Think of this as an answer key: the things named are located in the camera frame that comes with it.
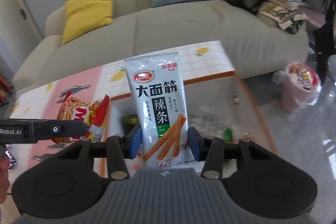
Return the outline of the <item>person's left hand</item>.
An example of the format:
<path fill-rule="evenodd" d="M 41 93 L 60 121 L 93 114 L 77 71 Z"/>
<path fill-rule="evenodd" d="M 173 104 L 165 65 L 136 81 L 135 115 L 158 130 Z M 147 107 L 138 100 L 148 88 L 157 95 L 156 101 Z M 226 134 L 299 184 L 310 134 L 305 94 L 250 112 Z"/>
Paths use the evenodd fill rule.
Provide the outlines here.
<path fill-rule="evenodd" d="M 0 204 L 4 203 L 9 189 L 9 165 L 10 159 L 6 154 L 1 157 L 0 161 Z"/>

